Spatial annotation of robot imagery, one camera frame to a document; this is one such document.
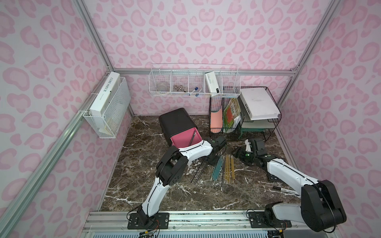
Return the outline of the pink top drawer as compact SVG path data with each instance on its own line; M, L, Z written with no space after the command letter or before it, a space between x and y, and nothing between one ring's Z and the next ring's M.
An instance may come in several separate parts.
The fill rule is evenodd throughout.
M178 133L170 138L170 146L175 146L177 148L185 148L189 147L189 143L193 134L193 131L197 130L196 128L191 128L181 133ZM195 140L193 141L193 145L200 143L202 141L202 137L197 130L197 134Z

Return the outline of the black pink drawer cabinet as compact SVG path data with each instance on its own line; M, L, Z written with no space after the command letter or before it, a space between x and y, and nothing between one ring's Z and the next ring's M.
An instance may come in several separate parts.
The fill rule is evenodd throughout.
M197 128L196 124L184 108L162 114L158 118L160 127L167 143L170 146L170 138L178 133L191 128Z

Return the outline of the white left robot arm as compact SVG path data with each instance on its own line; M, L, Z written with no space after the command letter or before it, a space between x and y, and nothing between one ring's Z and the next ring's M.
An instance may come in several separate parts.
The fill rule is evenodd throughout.
M189 139L184 147L170 146L156 165L155 180L147 199L136 208L136 213L127 216L128 228L132 229L166 229L168 213L160 213L159 208L167 191L179 182L185 169L193 161L206 159L207 163L217 162L220 151L226 146L223 136L216 139L201 139L198 142Z

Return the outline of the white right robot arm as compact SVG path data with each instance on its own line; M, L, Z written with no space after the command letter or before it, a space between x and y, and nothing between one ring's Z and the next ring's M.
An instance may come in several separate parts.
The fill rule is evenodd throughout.
M259 138L249 138L245 146L232 152L235 158L248 166L257 166L279 178L300 196L299 204L275 202L265 208L268 224L293 221L306 224L312 231L335 229L347 221L347 215L335 185L329 180L318 180L286 163L282 158L269 154Z

